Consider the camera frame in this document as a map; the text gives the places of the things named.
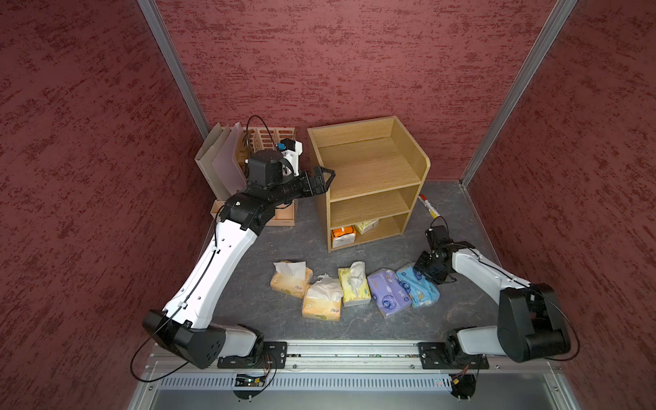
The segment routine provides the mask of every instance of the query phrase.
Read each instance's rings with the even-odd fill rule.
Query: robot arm
[[[215,219],[215,234],[177,294],[163,310],[150,310],[144,328],[164,349],[200,369],[216,358],[252,354],[257,335],[242,326],[211,323],[218,298],[235,267],[255,242],[276,207],[324,194],[335,172],[298,170],[302,144],[285,139],[278,150],[255,153],[248,162],[246,190],[230,197]],[[331,174],[324,180],[325,173]]]
[[[443,226],[426,231],[431,246],[415,268],[428,279],[443,282],[448,273],[458,272],[483,289],[498,305],[497,326],[461,329],[449,336],[450,359],[491,354],[514,361],[545,358],[570,350],[565,320],[554,290],[533,284],[485,258],[467,242],[456,242]]]

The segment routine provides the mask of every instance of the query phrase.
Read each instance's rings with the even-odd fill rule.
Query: wooden shelf
[[[331,229],[409,212],[412,193],[409,190],[391,190],[332,202]]]
[[[319,148],[324,167],[334,169],[331,201],[342,201],[421,182],[390,138]]]
[[[325,195],[316,195],[331,252],[331,229],[378,219],[347,248],[402,234],[426,180],[430,161],[397,117],[309,128],[312,166],[335,170]]]
[[[340,246],[334,248],[334,250],[348,248],[349,246],[361,245],[362,243],[377,241],[386,237],[399,235],[403,227],[403,221],[405,221],[406,218],[406,215],[403,214],[383,218],[378,222],[376,228],[366,232],[364,235],[356,234],[356,241],[352,244]]]

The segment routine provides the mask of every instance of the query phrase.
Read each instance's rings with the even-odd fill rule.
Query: tissue pack
[[[342,285],[338,279],[320,275],[305,292],[302,314],[304,318],[338,321],[341,315]]]
[[[373,220],[366,220],[365,222],[360,222],[359,224],[355,224],[354,226],[360,233],[360,235],[364,234],[365,232],[372,230],[373,228],[376,228],[378,226],[378,219],[373,219]]]
[[[396,279],[410,296],[412,307],[430,306],[438,301],[440,292],[422,274],[414,271],[414,265],[408,264],[396,271]]]
[[[308,282],[312,279],[312,270],[305,268],[305,277],[299,278],[291,274],[284,274],[276,271],[271,279],[271,289],[303,299],[305,291],[308,289]]]
[[[342,302],[318,298],[303,299],[303,317],[307,319],[339,321]]]
[[[353,229],[353,226],[333,229],[331,231],[331,238],[333,241],[333,248],[350,245],[356,241],[356,231]]]
[[[344,307],[348,306],[357,306],[358,304],[367,304],[371,301],[371,292],[369,291],[369,285],[367,281],[363,281],[360,287],[358,287],[358,295],[356,296],[353,293],[351,286],[351,268],[339,268],[337,271],[339,276],[339,282],[342,284],[342,290],[344,291]]]
[[[371,297],[383,317],[389,318],[412,304],[393,270],[380,269],[367,276]]]

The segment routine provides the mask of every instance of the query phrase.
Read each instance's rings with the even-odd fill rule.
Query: wire
[[[248,138],[248,127],[249,127],[249,125],[251,124],[251,120],[252,120],[253,118],[259,118],[260,121],[262,121],[262,124],[264,124],[264,128],[266,128],[266,132],[267,132],[267,134],[268,134],[268,136],[269,136],[269,139],[271,140],[271,143],[273,144],[274,148],[276,148],[276,143],[274,142],[274,138],[273,138],[273,136],[272,136],[272,134],[271,134],[271,131],[269,131],[269,127],[266,126],[266,123],[264,122],[264,120],[262,119],[262,117],[259,116],[259,115],[251,115],[251,117],[248,118],[248,121],[246,121],[246,131],[245,131],[245,133],[244,133],[244,140],[246,141],[246,147],[247,147],[247,150],[250,151],[250,153],[249,153],[249,157],[253,156],[253,150],[252,150],[251,145],[250,145],[250,143],[249,143],[249,138]]]
[[[226,206],[226,204],[223,203],[223,205],[221,205],[221,208],[218,209],[218,211],[216,212],[216,215],[214,216],[214,246],[217,249],[218,249],[218,238],[216,237],[216,220],[218,218],[218,214],[220,214],[221,211],[223,211],[223,207],[225,207],[225,206]]]
[[[276,357],[275,357],[275,356],[269,356],[268,354],[266,355],[266,357],[268,358],[267,361],[270,361],[269,359],[273,359],[273,360],[274,360],[274,363],[276,364],[276,370],[274,371],[274,375],[271,377],[271,380],[269,380],[269,383],[268,383],[265,387],[263,387],[262,390],[260,390],[260,393],[262,393],[263,391],[265,391],[266,388],[269,387],[269,386],[271,385],[271,383],[272,383],[272,382],[274,381],[274,379],[276,378],[276,373],[278,373],[278,361],[276,360]]]
[[[175,313],[174,313],[173,315],[171,315],[171,316],[168,318],[168,320],[167,320],[166,322],[162,323],[162,325],[161,325],[160,327],[158,327],[157,330],[154,331],[153,334],[150,335],[150,336],[146,339],[146,341],[143,342],[143,343],[141,344],[141,346],[139,346],[139,348],[138,348],[138,349],[136,350],[136,352],[133,354],[133,356],[132,356],[132,360],[130,361],[130,373],[132,373],[132,377],[134,377],[136,380],[139,380],[140,382],[144,382],[144,383],[156,382],[156,381],[158,381],[158,380],[164,379],[165,377],[168,377],[168,376],[172,375],[173,373],[177,372],[178,370],[180,370],[181,368],[183,368],[184,366],[186,366],[187,364],[189,364],[189,362],[186,361],[186,362],[184,362],[180,367],[178,367],[177,369],[175,369],[175,370],[173,370],[173,371],[170,371],[170,372],[168,372],[167,374],[165,374],[165,375],[163,375],[163,376],[160,376],[160,377],[157,377],[156,379],[152,379],[152,380],[142,379],[142,378],[140,378],[139,376],[137,376],[136,373],[134,372],[134,359],[136,359],[136,355],[141,351],[141,349],[144,348],[144,346],[146,345],[146,343],[148,343],[148,342],[150,341],[150,339],[152,339],[153,336],[155,336],[155,335],[157,334],[157,332],[159,332],[160,330],[162,330],[162,328],[163,328],[164,326],[166,326],[166,325],[168,324],[168,322],[170,322],[170,321],[173,319],[173,316],[175,316],[175,315],[180,311],[180,309],[182,309],[182,306],[180,306],[180,307],[178,308],[178,310],[176,310]]]
[[[435,280],[435,282],[436,282],[436,283],[439,282],[439,283],[437,283],[438,285],[448,285],[449,283],[458,282],[458,279],[456,279],[455,277],[451,276],[451,274],[447,274],[447,276],[451,278],[451,281],[445,282],[445,281],[438,281],[438,280]]]
[[[469,365],[465,366],[464,369],[460,373],[458,373],[457,375],[451,377],[451,380],[455,380],[455,379],[459,378],[460,376],[464,376],[467,373],[467,370],[469,370]]]
[[[519,283],[521,286],[524,286],[526,289],[528,289],[530,292],[532,292],[532,293],[535,294],[536,296],[545,299],[547,302],[549,302],[549,304],[551,304],[551,306],[553,306],[553,307],[556,308],[556,310],[560,313],[560,315],[563,317],[563,319],[565,319],[565,321],[567,322],[567,324],[569,325],[569,327],[572,329],[572,333],[574,334],[574,339],[576,340],[576,352],[574,352],[574,354],[573,354],[571,357],[569,357],[569,358],[565,358],[565,359],[556,359],[556,358],[545,358],[545,359],[547,359],[547,360],[552,360],[552,361],[570,361],[570,360],[572,360],[573,358],[575,358],[575,357],[577,357],[577,356],[579,355],[579,353],[581,352],[581,340],[579,339],[579,334],[576,332],[576,329],[574,328],[574,325],[570,322],[570,320],[569,320],[569,318],[567,317],[567,315],[565,315],[565,314],[563,313],[563,311],[560,310],[560,308],[559,308],[558,306],[556,306],[555,303],[553,303],[548,297],[542,295],[540,292],[536,291],[535,289],[532,289],[532,288],[530,288],[530,287],[524,285],[523,283],[521,283],[521,282],[519,282],[519,281],[516,281],[516,280],[513,279],[512,277],[508,276],[508,274],[506,274],[504,271],[502,271],[501,269],[497,268],[496,266],[492,266],[492,265],[490,265],[490,264],[486,264],[485,262],[483,262],[482,260],[480,260],[480,259],[478,259],[478,258],[477,258],[477,261],[478,261],[479,263],[482,263],[482,264],[485,265],[485,266],[488,266],[488,267],[490,267],[490,268],[492,268],[492,269],[496,269],[496,270],[498,270],[501,274],[503,274],[504,276],[506,276],[506,277],[507,277],[508,279],[510,279],[511,281],[513,281],[513,282],[515,282],[515,283]]]
[[[442,222],[444,222],[444,226],[447,228],[447,235],[448,235],[448,236],[451,236],[451,234],[449,233],[449,224],[447,223],[447,220],[444,219],[444,217],[442,217],[441,215],[435,217],[435,219],[433,220],[433,222],[430,223],[429,228],[433,228],[433,224],[434,224],[435,221],[437,221],[438,219],[442,219]]]
[[[481,364],[483,363],[483,355],[478,356],[478,370],[476,370],[476,382],[478,383],[478,373],[481,371]]]
[[[215,229],[214,229],[214,231],[215,231],[215,243],[217,243],[217,242],[216,242],[216,218],[218,217],[219,212],[221,212],[221,209],[223,209],[223,207],[221,207],[221,208],[216,212],[216,215],[215,215],[215,217],[214,217],[214,226],[215,226]],[[165,375],[163,375],[163,376],[161,376],[161,377],[157,377],[156,379],[152,379],[152,380],[145,380],[145,379],[140,378],[139,376],[136,375],[136,373],[134,373],[134,369],[133,369],[133,367],[134,367],[134,359],[136,358],[136,355],[141,351],[141,349],[144,348],[144,346],[146,345],[146,343],[148,343],[148,342],[150,341],[150,339],[152,339],[152,338],[157,334],[157,332],[159,332],[160,330],[162,330],[162,328],[164,328],[164,326],[166,326],[171,320],[173,320],[173,317],[174,317],[175,315],[178,314],[178,312],[180,311],[180,309],[182,309],[182,306],[184,305],[184,303],[186,303],[187,300],[189,300],[189,298],[192,296],[192,294],[193,294],[194,291],[196,290],[196,287],[198,287],[198,284],[201,283],[201,280],[203,280],[203,276],[205,276],[205,273],[206,273],[207,270],[209,269],[210,265],[212,264],[212,261],[214,260],[214,256],[215,256],[217,253],[218,253],[218,251],[214,251],[214,252],[212,252],[212,256],[210,257],[209,262],[207,263],[207,266],[205,267],[205,270],[204,270],[203,273],[201,274],[201,277],[196,281],[196,284],[195,284],[194,287],[192,288],[192,291],[189,292],[189,294],[187,295],[187,297],[184,299],[183,304],[181,304],[181,305],[178,307],[178,310],[176,310],[176,311],[173,313],[173,315],[171,315],[171,316],[170,316],[170,317],[169,317],[164,323],[162,323],[161,326],[159,326],[159,327],[153,332],[153,334],[150,335],[150,336],[149,336],[149,337],[148,337],[148,338],[147,338],[147,339],[141,344],[141,346],[139,346],[139,347],[137,348],[136,352],[135,352],[134,355],[132,356],[132,360],[130,361],[130,373],[132,373],[132,376],[133,376],[136,380],[139,380],[140,382],[144,382],[144,383],[156,382],[156,381],[158,381],[158,380],[164,379],[165,377],[168,377],[168,376],[172,375],[173,373],[177,372],[178,370],[180,370],[181,368],[183,368],[184,366],[186,366],[187,364],[189,364],[189,361],[186,361],[185,363],[183,363],[183,364],[182,364],[180,367],[178,367],[177,369],[175,369],[175,370],[173,370],[173,371],[171,371],[171,372],[168,372],[167,374],[165,374]]]

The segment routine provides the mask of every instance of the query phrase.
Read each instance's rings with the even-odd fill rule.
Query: yellow tissue box
[[[303,299],[305,291],[308,290],[310,279],[312,279],[312,270],[310,268],[305,268],[305,280],[276,272],[271,279],[271,288],[277,292]]]
[[[308,319],[339,321],[342,301],[324,300],[317,298],[303,299],[303,317]]]
[[[358,288],[358,295],[356,296],[351,287],[351,268],[339,268],[337,275],[339,275],[339,283],[342,285],[342,291],[344,291],[344,297],[342,298],[344,307],[371,302],[371,292],[367,278],[365,278],[362,285]]]

